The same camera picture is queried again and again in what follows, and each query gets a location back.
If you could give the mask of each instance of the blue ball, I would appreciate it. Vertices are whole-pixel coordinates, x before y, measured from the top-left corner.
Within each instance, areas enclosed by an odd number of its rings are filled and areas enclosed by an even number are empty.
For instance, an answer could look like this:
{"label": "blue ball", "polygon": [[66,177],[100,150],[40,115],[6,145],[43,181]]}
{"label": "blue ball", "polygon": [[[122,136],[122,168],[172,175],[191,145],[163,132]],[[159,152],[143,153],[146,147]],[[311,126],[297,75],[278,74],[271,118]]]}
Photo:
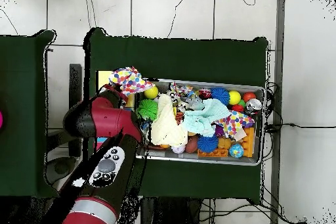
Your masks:
{"label": "blue ball", "polygon": [[232,145],[229,148],[228,152],[234,158],[241,158],[244,154],[244,148],[243,146],[241,146],[241,144],[237,143],[237,144]]}
{"label": "blue ball", "polygon": [[220,100],[223,105],[228,105],[228,102],[230,101],[230,94],[224,88],[212,88],[211,96],[213,99]]}
{"label": "blue ball", "polygon": [[212,152],[217,148],[217,146],[218,138],[216,135],[213,135],[212,137],[201,136],[197,141],[197,147],[202,152]]}

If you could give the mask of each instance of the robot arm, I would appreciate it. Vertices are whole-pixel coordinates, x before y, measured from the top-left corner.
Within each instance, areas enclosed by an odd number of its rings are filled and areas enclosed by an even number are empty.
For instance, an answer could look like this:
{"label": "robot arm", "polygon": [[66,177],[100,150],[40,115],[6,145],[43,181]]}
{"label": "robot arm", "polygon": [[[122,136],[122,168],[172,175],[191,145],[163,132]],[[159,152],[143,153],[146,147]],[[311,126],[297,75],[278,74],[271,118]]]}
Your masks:
{"label": "robot arm", "polygon": [[142,141],[134,112],[121,109],[124,96],[106,85],[89,102],[64,117],[64,129],[76,137],[109,137],[71,174],[43,224],[115,224]]}

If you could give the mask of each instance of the dark green tabletop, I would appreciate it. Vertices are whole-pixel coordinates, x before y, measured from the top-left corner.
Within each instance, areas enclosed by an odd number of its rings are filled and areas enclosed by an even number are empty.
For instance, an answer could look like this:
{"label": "dark green tabletop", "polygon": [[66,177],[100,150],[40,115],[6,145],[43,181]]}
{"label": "dark green tabletop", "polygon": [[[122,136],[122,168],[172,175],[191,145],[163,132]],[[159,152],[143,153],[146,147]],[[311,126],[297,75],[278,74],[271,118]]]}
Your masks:
{"label": "dark green tabletop", "polygon": [[0,36],[0,195],[52,196],[43,168],[47,148],[45,49],[54,32]]}
{"label": "dark green tabletop", "polygon": [[[90,96],[96,71],[134,66],[143,77],[264,87],[265,38],[254,41],[109,37],[101,28],[85,38]],[[89,143],[92,152],[93,142]],[[131,177],[136,183],[143,160]],[[148,160],[140,194],[194,198],[250,198],[259,203],[261,166],[232,166]]]}

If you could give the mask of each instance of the metal tray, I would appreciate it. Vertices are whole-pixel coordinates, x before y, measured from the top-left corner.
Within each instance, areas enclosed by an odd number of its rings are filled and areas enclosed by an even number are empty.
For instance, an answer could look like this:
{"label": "metal tray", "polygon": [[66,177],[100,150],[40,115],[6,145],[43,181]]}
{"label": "metal tray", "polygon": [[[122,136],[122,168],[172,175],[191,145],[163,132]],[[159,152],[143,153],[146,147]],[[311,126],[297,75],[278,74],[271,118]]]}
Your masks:
{"label": "metal tray", "polygon": [[[232,164],[240,166],[256,166],[263,158],[263,144],[264,144],[264,122],[265,122],[265,107],[266,107],[266,90],[263,87],[257,86],[245,86],[245,85],[230,85],[230,84],[220,84],[220,83],[207,83],[207,82],[193,82],[193,81],[179,81],[179,80],[168,80],[159,79],[158,81],[152,81],[160,93],[165,93],[168,90],[169,84],[175,82],[177,85],[191,85],[194,89],[201,88],[214,88],[223,87],[228,91],[235,90],[244,94],[246,92],[253,92],[257,99],[262,102],[262,110],[259,112],[257,117],[252,117],[255,119],[255,141],[254,141],[254,153],[252,158],[247,158],[242,156],[241,158],[233,158],[231,156],[224,158],[214,158],[214,157],[198,157],[197,152],[188,154],[183,152],[182,154],[175,154],[171,149],[167,150],[149,150],[148,158],[152,160],[170,160],[177,162],[199,162],[208,164]],[[136,157],[143,158],[146,154],[145,149],[139,147],[137,150]]]}

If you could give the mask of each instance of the light blue cloth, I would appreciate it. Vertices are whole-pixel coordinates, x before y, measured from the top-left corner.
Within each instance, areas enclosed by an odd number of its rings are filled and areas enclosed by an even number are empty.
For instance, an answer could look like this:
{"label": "light blue cloth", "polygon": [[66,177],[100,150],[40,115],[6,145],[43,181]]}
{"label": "light blue cloth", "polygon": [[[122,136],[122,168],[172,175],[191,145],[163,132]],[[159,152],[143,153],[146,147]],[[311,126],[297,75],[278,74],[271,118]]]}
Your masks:
{"label": "light blue cloth", "polygon": [[219,119],[224,119],[231,115],[228,108],[218,99],[206,99],[203,101],[204,109],[186,111],[182,126],[189,132],[199,133],[204,137],[212,137],[215,130],[211,124]]}

